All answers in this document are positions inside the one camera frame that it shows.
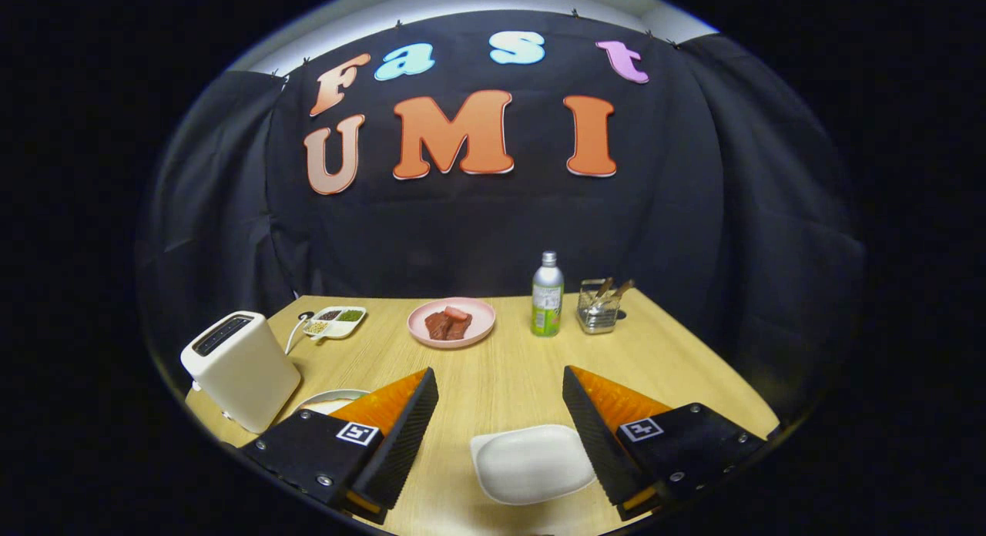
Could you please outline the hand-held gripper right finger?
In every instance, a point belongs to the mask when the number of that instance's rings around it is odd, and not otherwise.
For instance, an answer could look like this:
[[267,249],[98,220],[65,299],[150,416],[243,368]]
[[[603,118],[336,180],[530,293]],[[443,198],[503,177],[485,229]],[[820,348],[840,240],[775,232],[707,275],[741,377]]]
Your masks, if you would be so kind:
[[766,447],[707,405],[670,407],[574,365],[563,370],[562,396],[623,521],[692,501]]

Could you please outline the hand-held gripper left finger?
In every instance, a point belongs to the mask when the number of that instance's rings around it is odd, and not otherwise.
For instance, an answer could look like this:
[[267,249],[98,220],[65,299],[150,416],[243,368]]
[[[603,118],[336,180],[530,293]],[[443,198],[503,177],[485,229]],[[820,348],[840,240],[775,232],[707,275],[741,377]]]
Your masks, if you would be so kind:
[[308,501],[381,524],[404,490],[438,402],[427,367],[329,414],[303,407],[237,454]]

